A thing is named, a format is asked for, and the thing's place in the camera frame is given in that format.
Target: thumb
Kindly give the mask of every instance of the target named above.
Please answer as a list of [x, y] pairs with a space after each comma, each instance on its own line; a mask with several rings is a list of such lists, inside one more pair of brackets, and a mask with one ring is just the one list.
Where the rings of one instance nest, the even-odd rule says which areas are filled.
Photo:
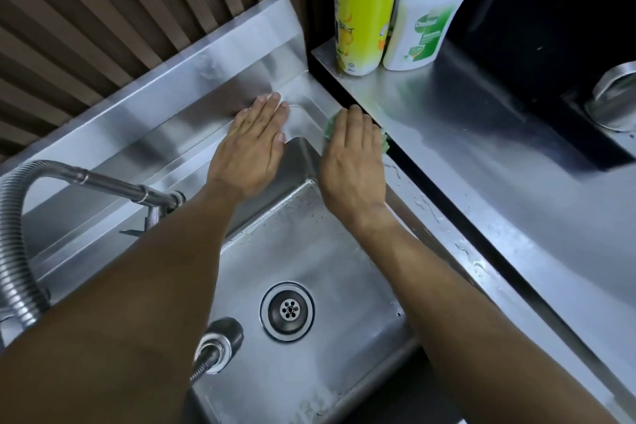
[[282, 154], [285, 150], [285, 135], [282, 132], [277, 132], [272, 141], [272, 152], [270, 154], [270, 162], [267, 165], [267, 172], [275, 174], [278, 170], [278, 165], [281, 162]]

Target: white bottle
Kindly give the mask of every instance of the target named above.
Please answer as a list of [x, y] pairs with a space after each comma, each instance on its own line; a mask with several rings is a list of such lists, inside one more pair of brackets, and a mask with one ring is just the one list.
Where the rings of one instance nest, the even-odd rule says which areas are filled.
[[382, 61], [384, 67], [405, 71], [433, 62], [463, 1], [399, 0], [396, 25]]

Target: wooden slat wall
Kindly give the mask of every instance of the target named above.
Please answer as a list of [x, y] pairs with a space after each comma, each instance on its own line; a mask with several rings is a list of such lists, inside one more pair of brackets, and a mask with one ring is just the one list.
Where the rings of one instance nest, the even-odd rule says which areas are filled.
[[[0, 161], [261, 0], [0, 0]], [[311, 49], [333, 0], [291, 0]]]

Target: forearm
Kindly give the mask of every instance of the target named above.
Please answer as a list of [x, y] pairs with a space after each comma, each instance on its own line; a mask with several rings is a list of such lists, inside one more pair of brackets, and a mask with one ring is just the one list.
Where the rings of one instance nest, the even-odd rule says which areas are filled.
[[[43, 396], [28, 412], [14, 407], [13, 422], [86, 420], [94, 410], [84, 404], [97, 405], [103, 422], [161, 421], [178, 411], [235, 208], [227, 194], [206, 192], [143, 235], [6, 350], [0, 375], [13, 383], [3, 388], [17, 398]], [[42, 343], [46, 350], [38, 352]], [[29, 382], [24, 369], [34, 367], [34, 356], [41, 359], [39, 377]]]
[[470, 422], [614, 422], [388, 210], [353, 233], [391, 283], [433, 368]]

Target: green sponge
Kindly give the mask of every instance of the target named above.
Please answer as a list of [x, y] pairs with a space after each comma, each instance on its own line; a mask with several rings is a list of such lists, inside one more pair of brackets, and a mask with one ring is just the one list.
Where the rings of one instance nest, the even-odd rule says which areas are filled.
[[[327, 125], [324, 127], [324, 135], [327, 139], [331, 139], [331, 135], [333, 134], [333, 125], [336, 122], [336, 116], [330, 118], [327, 121]], [[380, 129], [382, 132], [382, 154], [385, 154], [389, 150], [389, 143], [387, 142], [387, 132], [383, 129]]]

